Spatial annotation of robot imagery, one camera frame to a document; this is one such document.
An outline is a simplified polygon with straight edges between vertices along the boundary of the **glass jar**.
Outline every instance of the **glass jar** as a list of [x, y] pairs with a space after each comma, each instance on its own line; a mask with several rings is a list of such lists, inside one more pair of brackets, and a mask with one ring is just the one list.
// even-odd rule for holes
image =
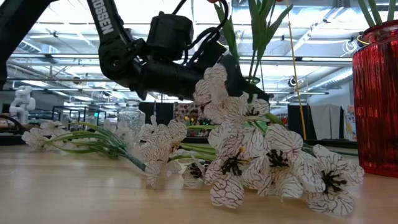
[[126, 108], [118, 114], [118, 124], [127, 121], [127, 125], [133, 132], [135, 142], [139, 142], [138, 133], [141, 126], [145, 124], [145, 113], [138, 109], [139, 100], [129, 100], [126, 102]]
[[398, 177], [398, 21], [369, 28], [353, 56], [359, 164]]

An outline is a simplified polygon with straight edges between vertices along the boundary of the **wooden table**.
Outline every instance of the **wooden table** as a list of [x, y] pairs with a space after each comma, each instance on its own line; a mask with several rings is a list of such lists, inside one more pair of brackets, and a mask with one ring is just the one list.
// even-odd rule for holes
[[398, 179], [365, 176], [352, 190], [357, 207], [350, 217], [309, 210], [303, 200], [260, 198], [246, 191], [237, 210], [211, 205], [209, 188], [192, 190], [173, 175], [159, 190], [125, 160], [95, 154], [29, 152], [0, 147], [1, 224], [134, 223], [397, 223]]

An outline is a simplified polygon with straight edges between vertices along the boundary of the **red vase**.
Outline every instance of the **red vase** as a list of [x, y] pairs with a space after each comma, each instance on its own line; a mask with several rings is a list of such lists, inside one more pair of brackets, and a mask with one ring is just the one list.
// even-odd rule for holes
[[353, 57], [359, 164], [398, 177], [398, 21], [366, 30]]

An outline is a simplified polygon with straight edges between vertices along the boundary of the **white robot figure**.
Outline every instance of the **white robot figure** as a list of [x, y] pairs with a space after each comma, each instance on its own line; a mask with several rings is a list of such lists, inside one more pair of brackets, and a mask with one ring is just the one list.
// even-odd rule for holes
[[29, 111], [36, 107], [36, 101], [30, 97], [31, 86], [20, 86], [15, 92], [15, 99], [10, 105], [9, 112], [11, 116], [17, 116], [21, 124], [27, 124]]

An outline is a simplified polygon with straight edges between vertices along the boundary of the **black flower center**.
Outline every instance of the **black flower center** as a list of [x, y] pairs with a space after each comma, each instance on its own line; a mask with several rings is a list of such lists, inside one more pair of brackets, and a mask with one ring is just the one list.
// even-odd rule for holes
[[221, 171], [224, 175], [227, 172], [232, 172], [234, 175], [242, 175], [242, 171], [238, 165], [245, 165], [247, 163], [244, 159], [238, 159], [242, 152], [244, 152], [244, 149], [241, 147], [234, 157], [230, 157], [224, 162], [223, 166], [221, 166]]
[[341, 185], [347, 184], [347, 180], [335, 180], [340, 177], [339, 174], [333, 175], [333, 171], [329, 171], [329, 173], [325, 173], [325, 171], [322, 171], [322, 180], [325, 183], [326, 189], [323, 193], [327, 194], [328, 189], [332, 188], [334, 192], [341, 192], [342, 189], [340, 188]]
[[254, 107], [251, 108], [251, 110], [249, 110], [248, 112], [246, 112], [246, 116], [259, 116], [260, 115], [260, 111], [254, 111]]
[[199, 167], [195, 164], [195, 163], [191, 163], [188, 167], [188, 169], [190, 170], [190, 174], [193, 176], [193, 178], [195, 179], [199, 179], [202, 177], [202, 172], [199, 169]]
[[288, 167], [289, 165], [287, 164], [287, 159], [283, 158], [283, 152], [279, 151], [278, 152], [275, 149], [272, 149], [271, 152], [267, 153], [267, 156], [269, 158], [269, 161], [271, 163], [271, 167]]

